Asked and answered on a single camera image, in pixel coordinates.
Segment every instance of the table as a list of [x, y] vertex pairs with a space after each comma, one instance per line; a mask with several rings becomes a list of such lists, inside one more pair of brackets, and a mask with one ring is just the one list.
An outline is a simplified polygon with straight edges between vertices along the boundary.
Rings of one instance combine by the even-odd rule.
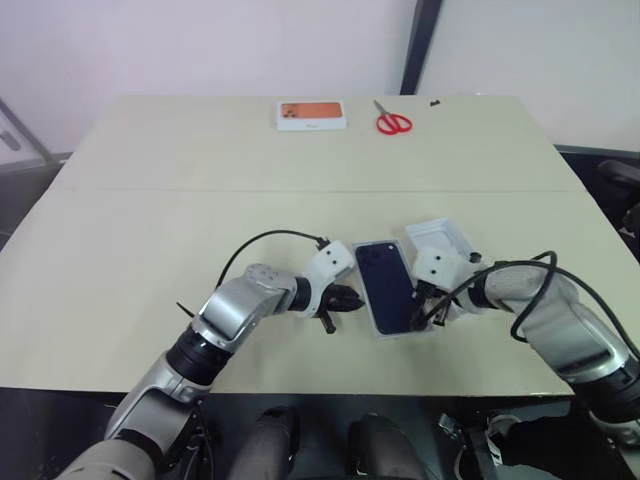
[[[282, 227], [406, 246], [404, 225], [447, 216], [491, 259], [553, 248], [640, 338], [635, 260], [523, 108], [440, 100], [381, 99], [414, 120], [398, 137], [375, 132], [365, 98], [346, 100], [346, 131], [309, 133], [275, 131], [273, 98], [116, 103], [0, 252], [0, 385], [127, 391], [186, 327], [175, 301], [198, 308], [240, 243]], [[313, 252], [265, 238], [229, 278], [265, 259], [296, 272]], [[335, 319], [330, 336], [317, 319], [264, 319], [214, 391], [569, 393], [505, 313], [393, 339], [365, 309]]]

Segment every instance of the robotic arm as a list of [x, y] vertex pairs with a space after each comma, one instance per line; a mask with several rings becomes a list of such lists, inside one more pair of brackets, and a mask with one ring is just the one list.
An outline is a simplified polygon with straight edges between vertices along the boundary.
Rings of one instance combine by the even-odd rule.
[[[508, 263], [504, 265], [508, 268], [480, 275], [461, 291], [456, 297], [460, 307], [470, 313], [496, 308], [516, 315], [529, 309], [548, 269]], [[484, 268], [459, 255], [426, 247], [418, 253], [413, 275], [418, 279], [418, 292], [452, 292]], [[526, 314], [521, 333], [569, 384], [603, 431], [625, 444], [640, 445], [638, 358], [580, 303], [573, 282], [563, 274], [554, 275], [535, 307]]]
[[329, 310], [363, 305], [353, 289], [334, 284], [354, 264], [347, 248], [332, 242], [301, 276], [254, 264], [224, 283], [120, 403], [105, 440], [82, 453], [59, 480], [154, 479], [182, 454], [196, 426], [194, 408], [262, 318], [286, 311], [319, 316], [332, 333]]

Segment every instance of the red scissors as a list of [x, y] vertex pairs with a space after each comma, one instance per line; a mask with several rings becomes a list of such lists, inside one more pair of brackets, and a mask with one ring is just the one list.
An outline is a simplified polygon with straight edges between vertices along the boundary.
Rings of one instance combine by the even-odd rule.
[[380, 112], [380, 116], [376, 120], [376, 127], [380, 133], [395, 135], [396, 133], [408, 132], [413, 128], [413, 122], [407, 117], [388, 112], [377, 100], [374, 100], [373, 103]]

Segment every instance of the cable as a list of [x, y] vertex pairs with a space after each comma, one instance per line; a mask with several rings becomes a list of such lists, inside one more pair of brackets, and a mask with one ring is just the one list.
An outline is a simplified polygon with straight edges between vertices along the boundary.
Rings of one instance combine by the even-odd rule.
[[327, 240], [326, 238], [316, 237], [315, 235], [309, 235], [308, 233], [296, 232], [295, 230], [269, 230], [267, 232], [262, 232], [261, 234], [256, 235], [255, 237], [250, 238], [249, 240], [244, 242], [240, 246], [240, 248], [238, 248], [238, 250], [236, 250], [235, 253], [233, 255], [231, 255], [231, 258], [229, 259], [227, 264], [222, 269], [222, 273], [220, 274], [220, 278], [218, 278], [218, 283], [216, 284], [216, 288], [218, 288], [220, 285], [222, 285], [222, 282], [224, 281], [224, 277], [227, 276], [227, 272], [229, 271], [229, 268], [231, 267], [231, 264], [233, 263], [233, 261], [236, 259], [236, 257], [238, 255], [240, 255], [240, 253], [245, 248], [247, 248], [249, 245], [251, 245], [256, 240], [259, 240], [259, 239], [261, 239], [263, 237], [266, 237], [267, 235], [276, 235], [276, 234], [281, 234], [281, 233], [282, 234], [288, 234], [288, 235], [297, 235], [298, 237], [309, 238], [309, 239], [311, 239], [311, 240], [316, 242], [318, 250], [323, 249], [324, 247], [326, 247], [330, 243], [329, 240]]
[[523, 322], [527, 319], [527, 317], [533, 311], [533, 309], [538, 306], [538, 304], [540, 303], [540, 300], [542, 300], [542, 297], [544, 297], [545, 294], [547, 293], [547, 290], [549, 290], [549, 285], [551, 285], [551, 281], [553, 280], [553, 277], [558, 267], [558, 255], [556, 254], [556, 252], [552, 250], [543, 252], [540, 255], [536, 255], [535, 257], [533, 257], [533, 260], [540, 260], [544, 257], [549, 257], [549, 269], [547, 270], [547, 274], [544, 277], [542, 285], [540, 286], [536, 294], [533, 296], [531, 301], [527, 304], [525, 309], [522, 312], [520, 312], [520, 315], [518, 315], [516, 320], [511, 325], [511, 329], [509, 330], [509, 333], [511, 334], [511, 338], [513, 338], [514, 340], [517, 340], [518, 342], [529, 343], [527, 342], [527, 339], [525, 337], [518, 334], [518, 329], [523, 324]]
[[591, 298], [593, 298], [595, 300], [595, 302], [598, 304], [598, 306], [602, 309], [602, 311], [605, 313], [605, 315], [609, 318], [609, 321], [611, 322], [611, 324], [615, 328], [616, 332], [618, 332], [618, 334], [620, 335], [622, 340], [627, 344], [627, 347], [629, 348], [631, 353], [636, 357], [636, 359], [640, 360], [640, 350], [635, 345], [635, 343], [633, 343], [633, 340], [631, 340], [631, 337], [629, 337], [629, 334], [626, 332], [626, 330], [624, 329], [624, 327], [620, 323], [620, 320], [618, 320], [618, 317], [616, 317], [616, 314], [613, 313], [613, 310], [611, 310], [611, 307], [609, 307], [609, 305], [607, 305], [607, 302], [604, 301], [604, 299], [593, 289], [593, 287], [591, 287], [584, 280], [580, 279], [579, 277], [577, 277], [576, 275], [574, 275], [571, 272], [568, 272], [568, 271], [566, 271], [566, 270], [564, 270], [564, 269], [562, 269], [560, 267], [557, 267], [557, 266], [554, 267], [551, 263], [547, 264], [547, 263], [544, 263], [544, 262], [539, 262], [537, 260], [514, 260], [514, 261], [510, 261], [510, 262], [499, 263], [499, 264], [493, 265], [493, 266], [491, 266], [491, 267], [489, 267], [489, 268], [487, 268], [485, 270], [482, 270], [481, 272], [476, 273], [472, 277], [470, 277], [467, 280], [465, 280], [464, 282], [462, 282], [456, 288], [454, 288], [450, 293], [448, 293], [447, 295], [442, 297], [440, 299], [440, 301], [438, 301], [438, 303], [436, 303], [434, 305], [434, 307], [431, 310], [429, 310], [428, 313], [426, 313], [426, 315], [425, 315], [426, 320], [425, 321], [429, 320], [431, 317], [436, 315], [438, 313], [438, 311], [440, 309], [442, 309], [447, 304], [447, 302], [452, 301], [455, 297], [460, 295], [460, 293], [462, 293], [466, 288], [468, 288], [469, 286], [471, 286], [473, 283], [477, 282], [478, 280], [486, 277], [487, 275], [489, 275], [489, 274], [491, 274], [493, 272], [497, 272], [498, 270], [503, 270], [505, 268], [517, 267], [517, 266], [538, 267], [538, 268], [543, 268], [545, 270], [553, 269], [554, 270], [554, 274], [560, 274], [563, 277], [566, 277], [569, 280], [571, 280], [572, 282], [574, 282], [575, 284], [577, 284], [580, 288], [582, 288], [585, 292], [587, 292], [589, 294], [589, 296], [591, 296]]

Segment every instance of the wall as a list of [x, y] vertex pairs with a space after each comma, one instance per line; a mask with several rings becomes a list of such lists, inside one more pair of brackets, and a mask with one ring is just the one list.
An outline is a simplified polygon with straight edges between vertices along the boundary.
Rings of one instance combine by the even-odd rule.
[[515, 95], [553, 143], [640, 151], [640, 2], [444, 0], [418, 91]]
[[3, 0], [0, 95], [63, 152], [121, 93], [393, 94], [414, 8], [415, 0]]

